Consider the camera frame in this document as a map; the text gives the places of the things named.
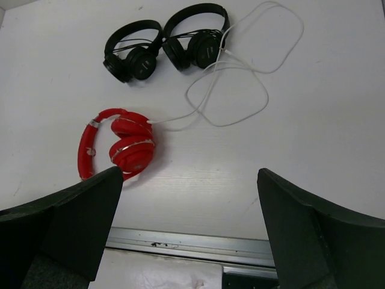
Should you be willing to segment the red over-ear headphones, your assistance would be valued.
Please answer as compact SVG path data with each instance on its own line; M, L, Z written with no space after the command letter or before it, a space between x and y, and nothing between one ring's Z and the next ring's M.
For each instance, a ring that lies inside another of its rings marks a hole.
M120 139L109 149L111 162L118 166L127 181L139 175L153 160L156 143L152 125L145 116L122 108L109 108L92 119L82 133L77 156L81 180L94 175L93 158L96 156L94 142L100 124L111 117L111 131Z

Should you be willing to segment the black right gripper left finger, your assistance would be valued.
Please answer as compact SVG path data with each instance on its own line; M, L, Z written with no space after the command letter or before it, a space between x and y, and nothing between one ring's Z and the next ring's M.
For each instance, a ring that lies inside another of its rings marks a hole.
M123 185L111 167L1 211L1 288L88 288L96 279Z

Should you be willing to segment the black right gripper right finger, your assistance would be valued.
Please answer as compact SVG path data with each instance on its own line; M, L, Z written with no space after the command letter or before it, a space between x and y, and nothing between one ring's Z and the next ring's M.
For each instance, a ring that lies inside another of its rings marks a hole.
M384 288L384 220L260 169L257 189L281 288Z

